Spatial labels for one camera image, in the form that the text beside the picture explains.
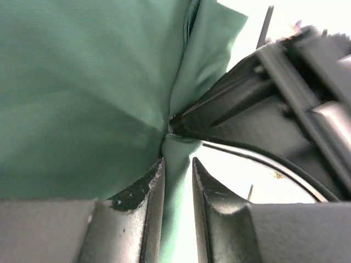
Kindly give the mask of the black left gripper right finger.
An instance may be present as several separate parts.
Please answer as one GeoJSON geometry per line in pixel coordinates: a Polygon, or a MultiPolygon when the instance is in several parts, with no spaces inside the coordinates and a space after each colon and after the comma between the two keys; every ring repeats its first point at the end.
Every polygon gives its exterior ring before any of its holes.
{"type": "Polygon", "coordinates": [[[193,159],[199,262],[350,262],[350,204],[252,204],[193,159]]]}

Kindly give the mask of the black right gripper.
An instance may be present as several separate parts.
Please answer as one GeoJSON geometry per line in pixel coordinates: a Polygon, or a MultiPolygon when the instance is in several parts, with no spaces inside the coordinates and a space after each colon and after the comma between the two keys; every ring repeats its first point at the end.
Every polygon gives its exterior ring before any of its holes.
{"type": "Polygon", "coordinates": [[[261,47],[175,115],[172,132],[208,133],[204,147],[272,168],[318,202],[349,201],[350,68],[340,39],[306,27],[261,47]]]}

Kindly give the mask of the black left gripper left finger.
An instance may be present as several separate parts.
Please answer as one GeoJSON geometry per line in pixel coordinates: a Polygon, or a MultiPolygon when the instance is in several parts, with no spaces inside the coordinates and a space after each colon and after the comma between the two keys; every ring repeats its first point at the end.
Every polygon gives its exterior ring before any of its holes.
{"type": "Polygon", "coordinates": [[[165,162],[101,202],[1,202],[1,262],[157,262],[165,162]]]}

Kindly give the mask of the dark green cloth napkin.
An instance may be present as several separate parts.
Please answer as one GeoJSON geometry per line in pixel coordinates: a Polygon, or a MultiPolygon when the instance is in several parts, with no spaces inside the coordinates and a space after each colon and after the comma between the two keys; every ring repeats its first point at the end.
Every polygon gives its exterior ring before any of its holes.
{"type": "Polygon", "coordinates": [[[108,199],[164,157],[172,262],[200,143],[168,122],[226,72],[246,20],[219,1],[1,1],[1,197],[108,199]]]}

